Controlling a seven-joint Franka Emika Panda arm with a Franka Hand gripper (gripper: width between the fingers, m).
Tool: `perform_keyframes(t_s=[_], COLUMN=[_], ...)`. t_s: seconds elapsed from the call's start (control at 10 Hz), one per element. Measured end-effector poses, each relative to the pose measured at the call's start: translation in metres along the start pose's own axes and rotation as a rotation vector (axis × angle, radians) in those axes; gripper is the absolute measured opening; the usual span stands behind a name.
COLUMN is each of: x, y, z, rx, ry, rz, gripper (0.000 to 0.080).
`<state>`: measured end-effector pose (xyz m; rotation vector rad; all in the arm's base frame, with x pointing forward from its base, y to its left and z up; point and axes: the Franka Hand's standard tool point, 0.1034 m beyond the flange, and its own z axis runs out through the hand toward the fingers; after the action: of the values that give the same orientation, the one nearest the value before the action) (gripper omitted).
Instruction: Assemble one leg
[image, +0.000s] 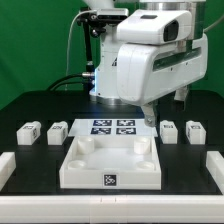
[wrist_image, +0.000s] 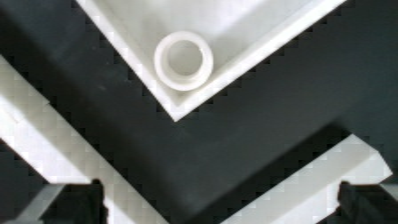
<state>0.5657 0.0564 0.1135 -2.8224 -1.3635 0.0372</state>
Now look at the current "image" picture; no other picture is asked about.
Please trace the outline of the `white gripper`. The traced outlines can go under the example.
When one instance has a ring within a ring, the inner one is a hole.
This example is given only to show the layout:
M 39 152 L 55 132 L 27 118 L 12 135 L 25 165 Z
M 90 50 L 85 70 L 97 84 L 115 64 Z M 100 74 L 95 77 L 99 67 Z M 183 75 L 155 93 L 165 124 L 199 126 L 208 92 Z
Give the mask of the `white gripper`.
M 191 33 L 192 14 L 186 10 L 137 10 L 117 27 L 123 42 L 117 56 L 117 91 L 128 104 L 142 107 L 145 124 L 156 125 L 152 102 L 175 91 L 175 101 L 185 101 L 189 85 L 207 70 L 206 36 L 182 48 Z

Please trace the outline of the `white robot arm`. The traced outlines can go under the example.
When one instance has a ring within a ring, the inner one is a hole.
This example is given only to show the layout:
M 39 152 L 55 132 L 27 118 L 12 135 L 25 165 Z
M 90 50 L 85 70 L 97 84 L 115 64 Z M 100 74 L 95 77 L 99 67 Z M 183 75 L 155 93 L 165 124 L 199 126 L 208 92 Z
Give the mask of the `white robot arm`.
M 115 7 L 118 0 L 83 1 L 91 33 L 101 40 L 90 95 L 104 104 L 139 106 L 153 126 L 154 102 L 171 92 L 185 100 L 188 85 L 206 73 L 206 0 L 126 0 L 139 3 L 134 13 Z

